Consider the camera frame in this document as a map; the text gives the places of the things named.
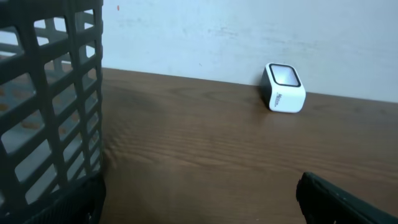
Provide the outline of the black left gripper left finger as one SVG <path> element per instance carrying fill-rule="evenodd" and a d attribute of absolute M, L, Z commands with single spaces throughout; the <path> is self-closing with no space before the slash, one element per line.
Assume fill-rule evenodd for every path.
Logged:
<path fill-rule="evenodd" d="M 97 172 L 29 205 L 18 215 L 19 222 L 98 224 L 105 197 L 103 175 Z"/>

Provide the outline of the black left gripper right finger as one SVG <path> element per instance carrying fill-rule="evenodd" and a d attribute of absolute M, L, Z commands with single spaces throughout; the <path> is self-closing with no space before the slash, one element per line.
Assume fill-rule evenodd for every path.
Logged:
<path fill-rule="evenodd" d="M 307 223 L 397 224 L 397 217 L 312 172 L 304 172 L 300 178 L 296 199 Z"/>

